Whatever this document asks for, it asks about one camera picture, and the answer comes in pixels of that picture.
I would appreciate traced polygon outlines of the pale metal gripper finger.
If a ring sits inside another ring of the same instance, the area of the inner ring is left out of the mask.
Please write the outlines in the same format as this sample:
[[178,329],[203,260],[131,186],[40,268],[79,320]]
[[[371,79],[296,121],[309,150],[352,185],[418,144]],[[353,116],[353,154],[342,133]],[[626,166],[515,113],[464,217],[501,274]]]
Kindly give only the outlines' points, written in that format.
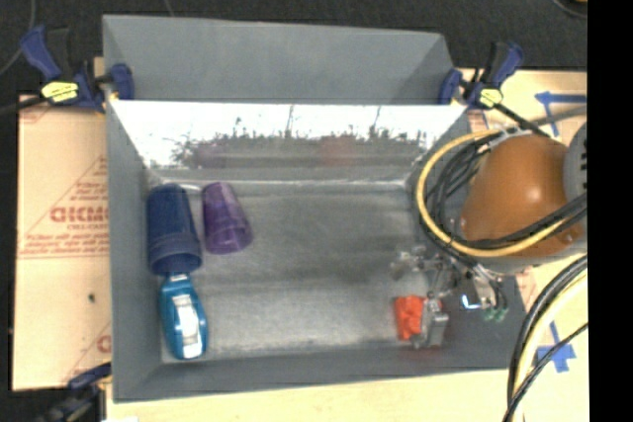
[[424,250],[400,251],[390,263],[390,276],[400,280],[408,273],[421,273],[430,267],[430,261]]
[[441,300],[427,298],[422,306],[419,343],[422,348],[439,347],[443,343],[449,315],[443,310]]

